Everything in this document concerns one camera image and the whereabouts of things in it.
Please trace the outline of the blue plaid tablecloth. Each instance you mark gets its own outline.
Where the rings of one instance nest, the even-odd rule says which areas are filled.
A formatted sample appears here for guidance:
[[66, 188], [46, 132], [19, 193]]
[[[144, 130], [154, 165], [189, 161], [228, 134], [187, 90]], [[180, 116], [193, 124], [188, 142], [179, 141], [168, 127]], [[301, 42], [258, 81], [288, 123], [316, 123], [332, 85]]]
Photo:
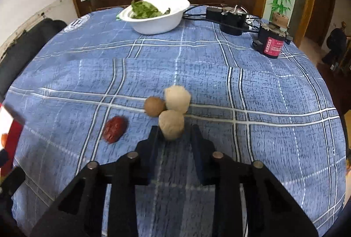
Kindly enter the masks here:
[[[338, 218], [346, 192], [346, 141], [320, 73], [294, 44], [276, 59], [217, 24], [182, 21], [141, 35], [119, 9], [85, 15], [54, 36], [12, 83], [5, 105], [24, 120], [14, 162], [26, 181], [13, 214], [29, 234], [89, 161], [114, 162], [158, 123], [143, 109], [172, 85], [191, 94], [185, 125], [197, 124], [218, 151], [262, 161], [311, 219], [319, 235]], [[128, 126], [115, 143], [108, 120]]]

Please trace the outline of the cream yam piece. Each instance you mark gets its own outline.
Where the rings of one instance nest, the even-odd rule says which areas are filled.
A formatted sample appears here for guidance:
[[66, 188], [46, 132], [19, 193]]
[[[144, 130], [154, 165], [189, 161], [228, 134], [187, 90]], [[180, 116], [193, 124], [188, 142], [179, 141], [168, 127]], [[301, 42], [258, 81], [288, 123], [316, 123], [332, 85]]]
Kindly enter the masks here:
[[164, 89], [166, 108], [185, 114], [189, 108], [191, 94], [180, 85], [172, 85]]

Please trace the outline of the cream yam chunk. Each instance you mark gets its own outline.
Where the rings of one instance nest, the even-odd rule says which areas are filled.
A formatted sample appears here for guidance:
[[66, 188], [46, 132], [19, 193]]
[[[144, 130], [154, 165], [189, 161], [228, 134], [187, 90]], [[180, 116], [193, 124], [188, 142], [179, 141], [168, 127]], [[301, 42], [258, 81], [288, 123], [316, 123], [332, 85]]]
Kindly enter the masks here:
[[158, 125], [166, 140], [176, 140], [183, 134], [184, 116], [175, 110], [165, 110], [158, 117]]

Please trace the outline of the black power adapter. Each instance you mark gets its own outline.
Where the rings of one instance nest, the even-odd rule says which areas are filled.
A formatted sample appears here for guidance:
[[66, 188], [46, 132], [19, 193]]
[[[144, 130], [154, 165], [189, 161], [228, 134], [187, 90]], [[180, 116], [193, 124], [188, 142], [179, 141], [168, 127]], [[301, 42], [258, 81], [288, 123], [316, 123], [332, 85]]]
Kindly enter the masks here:
[[220, 30], [226, 34], [240, 36], [249, 31], [249, 25], [246, 23], [247, 13], [237, 8], [209, 6], [206, 8], [205, 18], [207, 21], [219, 24]]

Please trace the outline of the orange kumquat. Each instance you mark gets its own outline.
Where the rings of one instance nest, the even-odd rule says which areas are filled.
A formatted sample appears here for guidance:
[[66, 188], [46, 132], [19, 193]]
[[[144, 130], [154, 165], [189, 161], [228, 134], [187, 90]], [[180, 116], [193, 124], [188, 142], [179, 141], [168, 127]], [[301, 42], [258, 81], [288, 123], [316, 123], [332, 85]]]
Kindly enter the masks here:
[[8, 134], [4, 133], [1, 135], [1, 145], [3, 148], [5, 148], [6, 143], [7, 143], [7, 139], [8, 139]]

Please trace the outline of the cork topped small jar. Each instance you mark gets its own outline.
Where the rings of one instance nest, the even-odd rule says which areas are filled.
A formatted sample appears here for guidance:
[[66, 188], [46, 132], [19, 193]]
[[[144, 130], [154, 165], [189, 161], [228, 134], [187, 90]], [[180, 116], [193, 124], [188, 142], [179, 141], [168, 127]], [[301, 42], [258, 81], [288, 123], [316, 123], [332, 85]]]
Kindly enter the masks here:
[[279, 12], [273, 12], [271, 22], [281, 28], [288, 28], [288, 20], [289, 18], [284, 14], [280, 14]]

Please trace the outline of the green leafy vegetables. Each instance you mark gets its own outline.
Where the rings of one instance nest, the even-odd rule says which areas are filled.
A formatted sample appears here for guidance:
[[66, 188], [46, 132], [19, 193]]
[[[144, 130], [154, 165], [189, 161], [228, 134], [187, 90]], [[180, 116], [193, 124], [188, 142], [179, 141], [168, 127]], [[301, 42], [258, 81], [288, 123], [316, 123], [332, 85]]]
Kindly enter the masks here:
[[144, 0], [140, 0], [140, 1], [133, 0], [131, 2], [131, 8], [132, 8], [131, 18], [138, 19], [138, 20], [168, 15], [171, 12], [170, 8], [168, 8], [165, 12], [161, 12], [156, 6]]

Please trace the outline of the black sofa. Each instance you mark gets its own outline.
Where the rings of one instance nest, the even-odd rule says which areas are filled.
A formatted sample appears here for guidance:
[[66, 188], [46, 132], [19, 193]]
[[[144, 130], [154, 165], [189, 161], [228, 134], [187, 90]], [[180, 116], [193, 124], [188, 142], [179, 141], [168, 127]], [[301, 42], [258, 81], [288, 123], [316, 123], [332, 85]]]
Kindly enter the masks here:
[[1, 99], [28, 63], [67, 24], [62, 20], [45, 18], [30, 30], [24, 30], [5, 51], [1, 60]]

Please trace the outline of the brown longan fruit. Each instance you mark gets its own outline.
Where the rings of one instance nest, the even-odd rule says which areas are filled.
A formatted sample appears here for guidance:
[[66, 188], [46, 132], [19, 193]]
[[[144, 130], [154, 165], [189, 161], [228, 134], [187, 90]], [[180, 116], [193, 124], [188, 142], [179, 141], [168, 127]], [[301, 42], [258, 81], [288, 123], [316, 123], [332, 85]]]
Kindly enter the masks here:
[[144, 110], [148, 116], [156, 118], [166, 110], [166, 105], [163, 99], [151, 96], [145, 100]]

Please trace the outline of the white bowl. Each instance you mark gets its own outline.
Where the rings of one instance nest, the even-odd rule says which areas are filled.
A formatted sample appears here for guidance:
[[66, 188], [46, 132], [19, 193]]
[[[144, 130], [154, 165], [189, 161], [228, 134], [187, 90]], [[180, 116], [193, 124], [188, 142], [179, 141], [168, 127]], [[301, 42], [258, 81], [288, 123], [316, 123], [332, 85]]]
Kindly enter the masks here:
[[140, 34], [161, 34], [175, 29], [189, 6], [188, 0], [133, 0], [118, 18]]

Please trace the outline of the red rimmed white tray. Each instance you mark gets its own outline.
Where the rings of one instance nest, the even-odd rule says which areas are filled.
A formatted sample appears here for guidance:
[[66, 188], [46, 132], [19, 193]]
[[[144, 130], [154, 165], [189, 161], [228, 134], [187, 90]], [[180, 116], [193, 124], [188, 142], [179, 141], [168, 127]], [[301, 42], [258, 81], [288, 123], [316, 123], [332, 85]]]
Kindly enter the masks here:
[[1, 181], [3, 181], [13, 169], [14, 156], [22, 130], [23, 123], [1, 103], [0, 133], [1, 135], [4, 133], [8, 134], [5, 148], [1, 145]]

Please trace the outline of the red jujube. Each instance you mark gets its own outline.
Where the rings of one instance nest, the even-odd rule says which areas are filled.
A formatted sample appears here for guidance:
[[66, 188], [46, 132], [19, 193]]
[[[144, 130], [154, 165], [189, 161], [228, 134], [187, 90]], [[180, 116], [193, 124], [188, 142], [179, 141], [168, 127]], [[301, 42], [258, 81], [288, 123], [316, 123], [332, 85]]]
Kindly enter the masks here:
[[127, 126], [128, 122], [124, 116], [114, 116], [106, 122], [102, 137], [107, 143], [113, 144], [124, 135]]

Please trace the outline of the brown wooden door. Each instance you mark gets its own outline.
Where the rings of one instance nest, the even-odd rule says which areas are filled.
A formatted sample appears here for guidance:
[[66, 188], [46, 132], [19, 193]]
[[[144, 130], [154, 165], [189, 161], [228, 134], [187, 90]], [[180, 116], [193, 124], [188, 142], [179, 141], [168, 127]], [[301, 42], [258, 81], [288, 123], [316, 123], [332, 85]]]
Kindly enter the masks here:
[[320, 47], [327, 35], [336, 0], [315, 0], [305, 37]]

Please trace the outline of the black jar red label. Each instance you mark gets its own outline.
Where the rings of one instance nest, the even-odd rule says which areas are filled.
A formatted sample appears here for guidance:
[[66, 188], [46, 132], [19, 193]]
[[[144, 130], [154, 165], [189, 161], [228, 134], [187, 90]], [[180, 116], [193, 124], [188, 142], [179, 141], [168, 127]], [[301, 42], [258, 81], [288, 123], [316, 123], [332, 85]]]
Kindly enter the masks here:
[[286, 33], [277, 25], [269, 22], [259, 27], [258, 37], [252, 43], [253, 48], [266, 57], [276, 59], [279, 57]]

